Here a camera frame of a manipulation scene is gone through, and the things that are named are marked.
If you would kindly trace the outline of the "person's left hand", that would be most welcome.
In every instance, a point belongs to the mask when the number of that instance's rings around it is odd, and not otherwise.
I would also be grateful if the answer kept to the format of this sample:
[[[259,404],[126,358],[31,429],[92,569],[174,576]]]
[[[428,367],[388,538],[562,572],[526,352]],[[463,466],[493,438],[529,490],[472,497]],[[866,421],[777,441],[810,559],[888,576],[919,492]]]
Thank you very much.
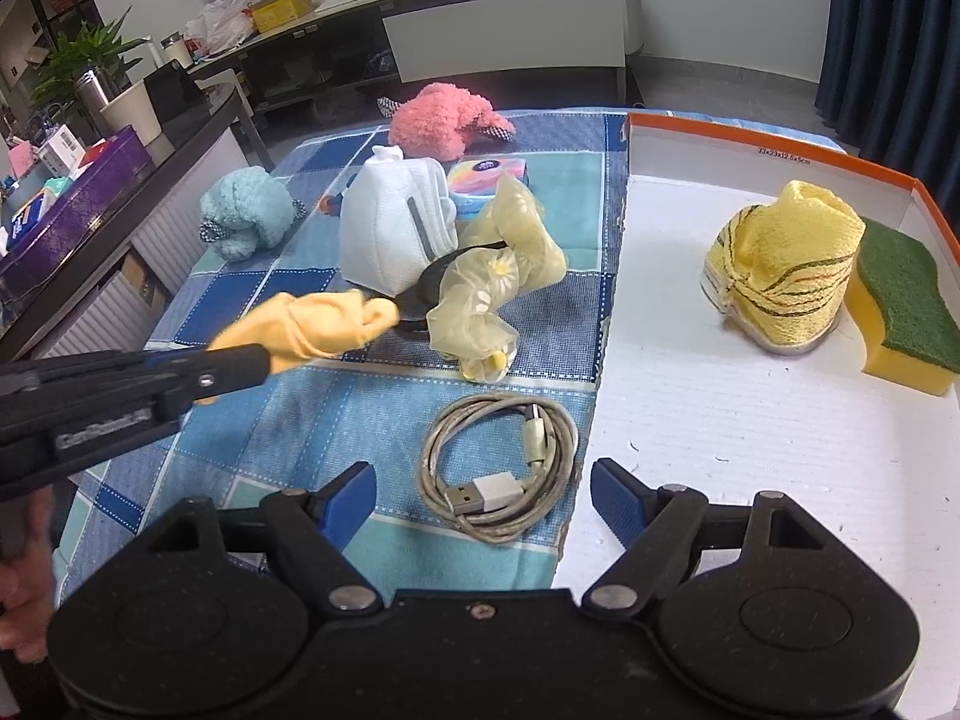
[[[50,546],[54,500],[50,486],[29,496],[23,552],[13,561],[2,562],[0,645],[25,665],[39,663],[47,655],[55,590]]]

